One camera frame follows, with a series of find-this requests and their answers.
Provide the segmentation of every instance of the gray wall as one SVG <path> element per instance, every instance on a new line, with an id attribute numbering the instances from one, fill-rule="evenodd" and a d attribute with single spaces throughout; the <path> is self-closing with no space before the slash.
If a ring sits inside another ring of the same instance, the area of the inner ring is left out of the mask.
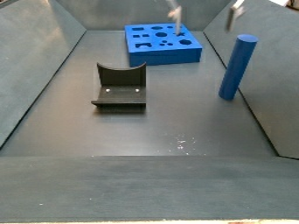
<path id="1" fill-rule="evenodd" d="M 241 91 L 279 154 L 299 158 L 299 14 L 267 0 L 246 1 L 247 13 L 226 33 L 230 6 L 204 32 L 226 64 L 237 36 L 259 37 Z"/>
<path id="2" fill-rule="evenodd" d="M 123 30 L 124 25 L 167 23 L 164 0 L 58 0 L 88 30 Z M 178 0 L 183 22 L 202 31 L 230 0 Z"/>
<path id="3" fill-rule="evenodd" d="M 54 0 L 20 0 L 0 9 L 0 145 L 84 32 Z"/>

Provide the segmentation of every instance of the blue cylinder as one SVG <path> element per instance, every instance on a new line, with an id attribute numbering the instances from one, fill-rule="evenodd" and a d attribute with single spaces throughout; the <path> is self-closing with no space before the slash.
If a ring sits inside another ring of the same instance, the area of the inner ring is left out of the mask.
<path id="1" fill-rule="evenodd" d="M 219 88 L 219 97 L 231 101 L 239 89 L 239 83 L 247 70 L 249 61 L 258 44 L 258 37 L 241 34 L 229 61 L 229 68 Z"/>

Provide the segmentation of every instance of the black plastic bracket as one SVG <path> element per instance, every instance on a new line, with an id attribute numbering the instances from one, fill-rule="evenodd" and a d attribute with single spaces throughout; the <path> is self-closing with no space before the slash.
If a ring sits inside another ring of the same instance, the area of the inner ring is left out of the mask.
<path id="1" fill-rule="evenodd" d="M 102 88 L 94 105 L 146 105 L 146 63 L 128 69 L 98 64 L 98 74 Z"/>

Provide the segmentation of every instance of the blue foam block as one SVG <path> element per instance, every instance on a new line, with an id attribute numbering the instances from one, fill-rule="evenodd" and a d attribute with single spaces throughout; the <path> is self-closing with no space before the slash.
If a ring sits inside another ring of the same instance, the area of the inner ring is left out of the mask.
<path id="1" fill-rule="evenodd" d="M 130 66 L 148 66 L 199 62 L 202 44 L 182 24 L 175 35 L 175 24 L 126 25 Z"/>

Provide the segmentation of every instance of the hole in blue block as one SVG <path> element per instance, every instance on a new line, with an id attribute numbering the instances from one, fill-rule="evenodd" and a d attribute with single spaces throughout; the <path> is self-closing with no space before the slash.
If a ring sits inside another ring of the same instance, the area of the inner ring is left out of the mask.
<path id="1" fill-rule="evenodd" d="M 180 44 L 188 46 L 192 42 L 188 39 L 180 40 Z"/>
<path id="2" fill-rule="evenodd" d="M 155 34 L 155 36 L 159 37 L 159 38 L 164 38 L 167 36 L 167 33 L 166 32 L 158 32 Z"/>
<path id="3" fill-rule="evenodd" d="M 152 47 L 152 44 L 151 43 L 143 43 L 143 44 L 135 44 L 135 47 L 139 48 L 139 47 Z"/>
<path id="4" fill-rule="evenodd" d="M 132 28 L 132 30 L 135 31 L 135 32 L 139 32 L 139 31 L 142 31 L 144 29 L 144 27 L 136 27 L 136 28 Z"/>
<path id="5" fill-rule="evenodd" d="M 154 30 L 162 30 L 163 27 L 162 27 L 162 26 L 154 26 L 152 29 L 154 29 Z"/>
<path id="6" fill-rule="evenodd" d="M 184 32 L 179 33 L 178 37 L 180 37 L 180 36 L 184 36 Z"/>

